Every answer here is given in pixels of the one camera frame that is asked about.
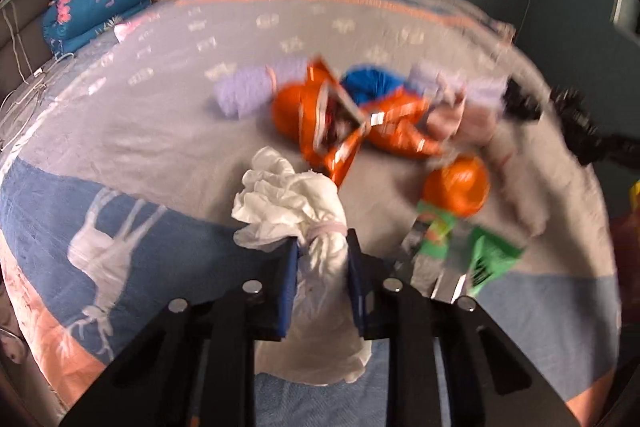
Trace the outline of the grey patterned bed sheet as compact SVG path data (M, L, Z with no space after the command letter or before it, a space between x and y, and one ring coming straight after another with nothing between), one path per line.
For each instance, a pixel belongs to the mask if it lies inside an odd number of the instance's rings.
M2 158L1 265L38 369L70 407L168 301L206 301L258 261L232 239L250 158L296 147L267 113L221 115L218 82L244 66L322 56L407 74L429 61L469 77L512 76L543 98L535 65L462 0L178 0L146 11L125 40L104 36L14 110ZM608 216L591 169L552 115L504 122L490 159L525 170L548 212L529 236L494 188L478 223L524 243L480 304L578 421L595 424L618 355L620 297Z

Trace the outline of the blue floral folded quilt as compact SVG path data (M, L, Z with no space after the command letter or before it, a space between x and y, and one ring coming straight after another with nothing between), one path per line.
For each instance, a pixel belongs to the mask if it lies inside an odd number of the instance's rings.
M73 53L151 3L152 0L52 0L42 18L43 40L55 56Z

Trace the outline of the orange snack wrapper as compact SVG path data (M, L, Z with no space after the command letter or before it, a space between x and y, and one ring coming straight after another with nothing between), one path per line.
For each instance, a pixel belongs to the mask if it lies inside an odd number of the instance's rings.
M274 127L296 142L315 172L343 184L364 138L370 117L342 87L321 58L306 67L302 82L280 89L271 104Z

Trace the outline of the white plastic bag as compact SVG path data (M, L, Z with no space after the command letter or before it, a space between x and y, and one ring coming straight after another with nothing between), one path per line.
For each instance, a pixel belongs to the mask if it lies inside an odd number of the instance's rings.
M354 324L347 288L347 223L337 186L311 170L297 172L272 147L254 155L231 216L243 223L234 243L273 251L296 239L296 294L291 326L281 341L259 341L255 372L296 384L354 383L366 370L371 343Z

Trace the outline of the lilac knitted cloth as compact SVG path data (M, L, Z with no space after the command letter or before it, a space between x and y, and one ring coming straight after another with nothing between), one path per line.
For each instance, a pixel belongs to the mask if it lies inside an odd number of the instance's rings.
M227 118L244 118L269 103L280 89L305 79L306 57L289 57L272 64L247 66L221 78L214 99Z

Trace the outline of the grey upholstered headboard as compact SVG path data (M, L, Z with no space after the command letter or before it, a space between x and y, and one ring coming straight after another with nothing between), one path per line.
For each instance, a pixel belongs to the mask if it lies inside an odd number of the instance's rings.
M48 0L8 0L1 10L1 98L52 57L41 21Z

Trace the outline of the blue crumpled cloth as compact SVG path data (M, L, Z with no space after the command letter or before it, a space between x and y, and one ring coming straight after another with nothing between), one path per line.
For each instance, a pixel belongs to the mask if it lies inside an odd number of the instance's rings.
M404 80L388 70L362 66L346 72L341 86L352 101L360 106L386 98L404 87Z

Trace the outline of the pink cloth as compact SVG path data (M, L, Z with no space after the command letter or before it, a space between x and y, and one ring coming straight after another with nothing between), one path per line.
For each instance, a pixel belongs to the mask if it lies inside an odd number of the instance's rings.
M430 102L424 124L431 138L484 146L506 111L508 80L450 72L423 61L411 67L406 86Z

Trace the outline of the orange peel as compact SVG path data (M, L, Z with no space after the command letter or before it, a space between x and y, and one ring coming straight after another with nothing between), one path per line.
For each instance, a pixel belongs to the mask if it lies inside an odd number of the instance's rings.
M477 156L460 155L425 179L422 199L460 218L476 215L487 202L489 173Z

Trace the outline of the green silver snack wrapper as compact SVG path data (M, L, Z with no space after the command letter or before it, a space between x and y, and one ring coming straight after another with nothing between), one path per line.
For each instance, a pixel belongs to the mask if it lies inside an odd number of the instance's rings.
M395 272L423 296L453 303L462 296L477 297L508 273L522 252L493 231L420 202Z

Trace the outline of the window frame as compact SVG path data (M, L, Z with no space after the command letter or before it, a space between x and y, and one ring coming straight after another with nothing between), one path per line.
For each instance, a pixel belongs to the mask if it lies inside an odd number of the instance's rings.
M639 41L639 0L615 0L612 22L635 42Z

